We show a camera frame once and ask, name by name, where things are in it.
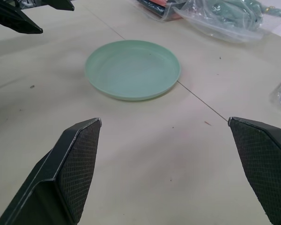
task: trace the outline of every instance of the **plastic plate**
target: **plastic plate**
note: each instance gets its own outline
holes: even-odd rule
[[[169,90],[180,76],[175,55],[145,41],[118,41],[98,48],[85,73],[99,91],[121,100],[145,100]]]

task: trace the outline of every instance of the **white table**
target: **white table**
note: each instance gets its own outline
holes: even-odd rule
[[[281,81],[281,37],[231,45],[183,21],[148,20],[124,0],[74,4],[74,12],[25,11],[42,35],[0,26],[0,215],[64,129],[101,117],[80,225],[269,225],[226,120],[281,127],[268,101]],[[96,91],[83,74],[86,58],[123,39],[172,50],[181,84],[143,102]]]

